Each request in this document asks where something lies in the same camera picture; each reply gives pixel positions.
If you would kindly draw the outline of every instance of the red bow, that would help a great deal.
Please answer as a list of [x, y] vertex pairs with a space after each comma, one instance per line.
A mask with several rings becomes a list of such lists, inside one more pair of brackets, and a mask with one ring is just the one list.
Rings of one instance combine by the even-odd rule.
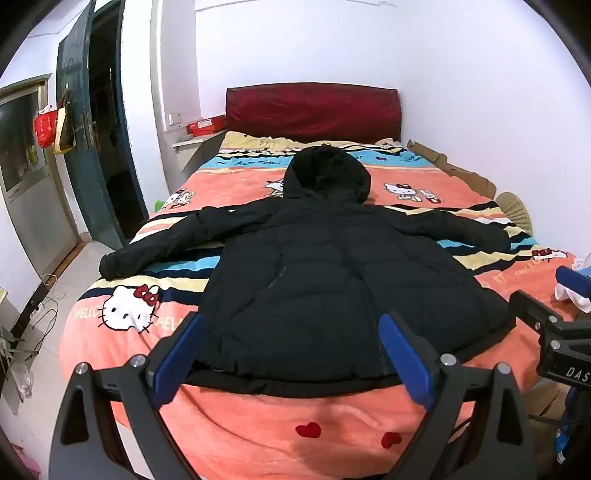
[[545, 248], [544, 250], [532, 250], [531, 254], [535, 257], [543, 257], [545, 255], [552, 255], [552, 249]]
[[138, 297], [139, 299], [142, 299], [151, 307], [156, 305], [158, 303], [158, 300], [160, 299], [157, 293], [150, 292], [150, 289], [147, 285], [142, 285], [141, 287], [136, 288], [134, 296]]

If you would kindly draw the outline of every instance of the cardboard box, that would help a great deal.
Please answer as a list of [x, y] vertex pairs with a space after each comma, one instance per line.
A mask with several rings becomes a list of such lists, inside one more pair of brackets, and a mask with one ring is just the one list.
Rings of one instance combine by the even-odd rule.
[[[527, 413], [558, 420], [564, 413], [564, 400], [569, 387], [552, 381], [545, 382], [524, 395]], [[530, 420], [538, 473], [548, 473], [556, 459], [554, 440], [557, 430], [556, 425]]]
[[432, 150], [425, 145], [421, 145], [420, 143], [413, 142], [412, 140], [408, 141], [407, 148], [417, 155], [421, 155], [423, 158], [426, 158], [429, 162], [435, 164], [436, 167], [441, 168], [443, 165], [447, 163], [447, 155], [445, 153], [439, 153], [435, 150]]
[[417, 155], [421, 155], [428, 161], [433, 163], [437, 168], [440, 168], [450, 177], [457, 177], [466, 183], [473, 192], [483, 197], [494, 199], [496, 195], [496, 186], [490, 180], [481, 177], [478, 173], [470, 170], [465, 170], [456, 165], [447, 162], [447, 155], [439, 153], [431, 148], [421, 145], [420, 143], [408, 141], [407, 148]]

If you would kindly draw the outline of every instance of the tiled floor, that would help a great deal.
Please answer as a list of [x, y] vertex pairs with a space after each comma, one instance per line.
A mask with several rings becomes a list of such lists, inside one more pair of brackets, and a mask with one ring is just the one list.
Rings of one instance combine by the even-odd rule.
[[[40, 353], [27, 362], [34, 375], [33, 396], [20, 403], [14, 383], [7, 382], [0, 397], [0, 425], [8, 439], [24, 448], [24, 452], [41, 466], [41, 479], [48, 478], [49, 451], [61, 399], [66, 389], [57, 359], [66, 318], [76, 300], [99, 277], [99, 261], [112, 250], [103, 244], [87, 244], [66, 268], [50, 291], [59, 304], [56, 324], [43, 340]], [[24, 348], [33, 348], [46, 331], [52, 313], [41, 316], [55, 304], [45, 305], [33, 316], [24, 334]], [[152, 478], [133, 433], [118, 425], [121, 438], [136, 473]]]

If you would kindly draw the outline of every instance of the door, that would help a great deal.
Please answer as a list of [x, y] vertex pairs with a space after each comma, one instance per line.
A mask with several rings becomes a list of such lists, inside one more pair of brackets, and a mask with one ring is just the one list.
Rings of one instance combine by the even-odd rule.
[[44, 85], [0, 99], [2, 194], [22, 247], [40, 277], [53, 273], [78, 243], [44, 150], [33, 133]]
[[64, 157], [80, 211], [91, 237], [117, 250], [125, 239], [100, 166], [90, 107], [88, 57], [94, 11], [95, 0], [91, 0], [59, 45], [56, 93], [60, 99], [66, 89], [71, 91], [76, 146]]

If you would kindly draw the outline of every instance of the dark red headboard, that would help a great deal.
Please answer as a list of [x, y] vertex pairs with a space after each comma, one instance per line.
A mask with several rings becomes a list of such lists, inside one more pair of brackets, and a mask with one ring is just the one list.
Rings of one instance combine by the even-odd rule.
[[299, 142], [400, 140], [395, 89], [341, 83], [272, 83], [229, 88], [228, 128], [253, 137]]

